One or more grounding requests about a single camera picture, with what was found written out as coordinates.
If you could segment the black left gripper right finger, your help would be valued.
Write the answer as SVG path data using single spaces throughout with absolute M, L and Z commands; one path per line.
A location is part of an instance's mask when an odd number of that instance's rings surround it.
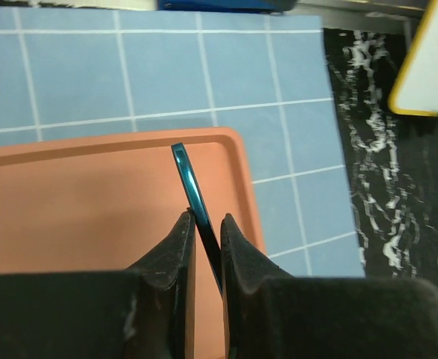
M 231 215 L 220 239 L 228 358 L 438 358 L 438 289 L 427 281 L 295 277 Z

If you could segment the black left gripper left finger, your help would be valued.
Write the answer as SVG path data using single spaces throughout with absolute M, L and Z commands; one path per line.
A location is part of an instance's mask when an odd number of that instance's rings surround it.
M 0 274 L 0 358 L 192 358 L 195 219 L 118 271 Z

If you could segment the orange plastic tray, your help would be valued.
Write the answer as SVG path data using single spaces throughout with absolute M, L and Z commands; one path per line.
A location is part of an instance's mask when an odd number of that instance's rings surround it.
M 241 137 L 179 129 L 0 148 L 0 274 L 118 271 L 159 244 L 188 200 L 171 151 L 183 143 L 215 231 L 231 214 L 265 248 Z M 225 356 L 223 304 L 195 228 L 192 358 Z

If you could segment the blue patterned knife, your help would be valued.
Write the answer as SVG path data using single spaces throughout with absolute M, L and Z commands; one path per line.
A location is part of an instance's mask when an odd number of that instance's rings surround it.
M 204 198 L 195 177 L 192 163 L 189 160 L 188 153 L 183 143 L 173 144 L 171 146 L 171 151 L 183 189 L 189 202 L 189 210 L 195 217 L 195 225 L 201 237 L 202 245 L 204 246 L 219 292 L 222 294 L 221 251 L 207 212 L 207 207 L 205 206 Z

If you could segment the blue checked tablecloth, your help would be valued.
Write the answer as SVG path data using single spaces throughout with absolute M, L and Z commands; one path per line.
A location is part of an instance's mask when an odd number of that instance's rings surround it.
M 319 16 L 0 7 L 0 146 L 226 126 L 267 252 L 361 277 Z

